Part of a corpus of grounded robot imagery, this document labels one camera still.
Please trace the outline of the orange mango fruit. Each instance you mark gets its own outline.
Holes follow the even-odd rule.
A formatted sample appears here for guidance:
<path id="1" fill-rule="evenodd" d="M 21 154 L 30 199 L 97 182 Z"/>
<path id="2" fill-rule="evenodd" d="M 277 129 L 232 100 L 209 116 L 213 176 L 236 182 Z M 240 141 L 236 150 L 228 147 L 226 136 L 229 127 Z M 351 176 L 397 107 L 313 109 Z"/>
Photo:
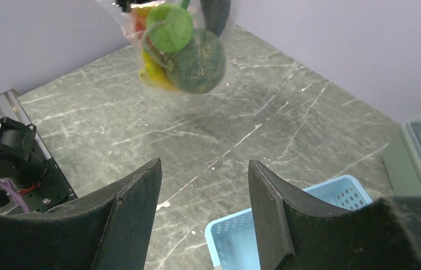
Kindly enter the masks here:
<path id="1" fill-rule="evenodd" d="M 132 22 L 134 25 L 134 36 L 140 38 L 146 31 L 147 16 L 152 10 L 151 7 L 136 7 L 132 9 Z"/>

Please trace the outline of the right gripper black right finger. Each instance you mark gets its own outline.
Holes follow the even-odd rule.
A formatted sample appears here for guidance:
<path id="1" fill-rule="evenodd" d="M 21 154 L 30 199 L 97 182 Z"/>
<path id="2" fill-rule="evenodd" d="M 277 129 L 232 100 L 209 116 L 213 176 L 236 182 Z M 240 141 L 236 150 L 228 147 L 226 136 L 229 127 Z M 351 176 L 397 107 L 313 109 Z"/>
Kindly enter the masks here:
<path id="1" fill-rule="evenodd" d="M 350 211 L 258 160 L 248 164 L 248 187 L 261 269 L 421 269 L 421 197 Z"/>

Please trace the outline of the yellow banana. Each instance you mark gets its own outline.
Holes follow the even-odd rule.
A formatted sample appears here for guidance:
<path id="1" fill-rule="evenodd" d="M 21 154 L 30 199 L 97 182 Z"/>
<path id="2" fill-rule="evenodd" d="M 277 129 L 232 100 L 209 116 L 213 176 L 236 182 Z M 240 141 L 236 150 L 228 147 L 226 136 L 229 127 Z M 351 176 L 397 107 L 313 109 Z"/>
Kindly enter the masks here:
<path id="1" fill-rule="evenodd" d="M 175 92 L 178 88 L 168 80 L 164 69 L 144 50 L 141 51 L 143 67 L 139 71 L 140 81 L 152 88 Z"/>

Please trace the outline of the light blue plastic basket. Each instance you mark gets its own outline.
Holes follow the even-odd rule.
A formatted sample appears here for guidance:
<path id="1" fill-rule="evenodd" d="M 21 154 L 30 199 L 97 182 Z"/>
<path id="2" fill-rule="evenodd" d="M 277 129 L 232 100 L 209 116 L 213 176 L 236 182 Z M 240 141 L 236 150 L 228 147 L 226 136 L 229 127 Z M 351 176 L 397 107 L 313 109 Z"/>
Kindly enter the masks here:
<path id="1" fill-rule="evenodd" d="M 304 188 L 318 199 L 347 210 L 357 210 L 373 202 L 360 182 L 342 175 Z M 205 239 L 215 269 L 260 269 L 252 209 L 248 208 L 210 222 Z"/>

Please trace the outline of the green chili pepper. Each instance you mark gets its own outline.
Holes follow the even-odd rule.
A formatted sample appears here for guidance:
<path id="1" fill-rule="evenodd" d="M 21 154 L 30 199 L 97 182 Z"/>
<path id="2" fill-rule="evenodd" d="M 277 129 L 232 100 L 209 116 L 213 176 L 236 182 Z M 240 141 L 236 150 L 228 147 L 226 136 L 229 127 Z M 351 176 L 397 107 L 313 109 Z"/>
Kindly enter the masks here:
<path id="1" fill-rule="evenodd" d="M 180 3 L 181 8 L 187 10 L 191 0 L 182 0 Z"/>

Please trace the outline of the netted green melon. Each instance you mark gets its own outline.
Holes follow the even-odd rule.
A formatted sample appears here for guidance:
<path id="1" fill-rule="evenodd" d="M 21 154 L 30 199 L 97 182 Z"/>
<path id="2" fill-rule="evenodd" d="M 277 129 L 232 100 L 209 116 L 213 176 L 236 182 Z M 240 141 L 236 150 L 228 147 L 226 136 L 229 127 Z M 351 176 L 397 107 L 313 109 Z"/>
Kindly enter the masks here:
<path id="1" fill-rule="evenodd" d="M 179 90 L 206 94 L 214 90 L 226 72 L 226 55 L 219 37 L 207 29 L 195 29 L 189 43 L 162 57 L 167 78 Z"/>

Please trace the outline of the green custard apple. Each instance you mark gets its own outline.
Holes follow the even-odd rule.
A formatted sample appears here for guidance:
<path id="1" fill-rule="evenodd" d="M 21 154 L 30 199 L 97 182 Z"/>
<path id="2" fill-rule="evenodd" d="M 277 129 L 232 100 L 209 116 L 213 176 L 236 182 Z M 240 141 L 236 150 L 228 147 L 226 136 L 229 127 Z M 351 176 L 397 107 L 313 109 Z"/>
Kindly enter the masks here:
<path id="1" fill-rule="evenodd" d="M 141 37 L 142 50 L 163 69 L 169 69 L 170 60 L 192 43 L 193 19 L 179 4 L 165 2 L 152 8 L 146 26 Z"/>

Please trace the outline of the purple eggplant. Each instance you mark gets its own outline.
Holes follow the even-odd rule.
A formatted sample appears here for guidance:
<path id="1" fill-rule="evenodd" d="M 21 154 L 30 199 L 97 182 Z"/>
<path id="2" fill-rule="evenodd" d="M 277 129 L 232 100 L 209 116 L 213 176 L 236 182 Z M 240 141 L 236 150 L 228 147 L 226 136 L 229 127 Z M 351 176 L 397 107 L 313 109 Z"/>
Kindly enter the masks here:
<path id="1" fill-rule="evenodd" d="M 220 37 L 231 9 L 231 0 L 200 0 L 205 28 Z"/>

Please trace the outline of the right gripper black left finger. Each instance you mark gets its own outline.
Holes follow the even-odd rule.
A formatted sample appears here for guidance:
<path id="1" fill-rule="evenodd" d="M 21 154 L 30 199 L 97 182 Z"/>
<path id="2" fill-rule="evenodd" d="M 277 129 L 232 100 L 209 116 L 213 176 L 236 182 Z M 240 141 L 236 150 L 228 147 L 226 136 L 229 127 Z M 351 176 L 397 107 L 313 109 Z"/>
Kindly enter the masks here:
<path id="1" fill-rule="evenodd" d="M 0 269 L 143 269 L 161 183 L 155 158 L 44 213 L 0 215 Z"/>

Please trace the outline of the clear zip top bag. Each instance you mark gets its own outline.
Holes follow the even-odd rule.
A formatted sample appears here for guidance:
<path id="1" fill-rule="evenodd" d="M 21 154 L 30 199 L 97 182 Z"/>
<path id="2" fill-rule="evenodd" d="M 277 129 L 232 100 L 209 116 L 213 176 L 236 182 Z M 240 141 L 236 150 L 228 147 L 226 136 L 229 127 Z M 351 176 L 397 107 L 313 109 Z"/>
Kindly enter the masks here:
<path id="1" fill-rule="evenodd" d="M 135 47 L 138 78 L 160 92 L 206 95 L 228 76 L 240 1 L 98 1 Z"/>

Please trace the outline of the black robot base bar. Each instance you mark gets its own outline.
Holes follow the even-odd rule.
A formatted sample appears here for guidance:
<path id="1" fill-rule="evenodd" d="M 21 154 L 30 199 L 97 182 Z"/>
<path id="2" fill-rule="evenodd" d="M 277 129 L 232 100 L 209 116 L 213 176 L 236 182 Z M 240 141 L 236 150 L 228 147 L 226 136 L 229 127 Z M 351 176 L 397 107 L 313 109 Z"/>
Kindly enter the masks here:
<path id="1" fill-rule="evenodd" d="M 77 195 L 34 124 L 0 118 L 0 188 L 23 212 L 44 213 Z"/>

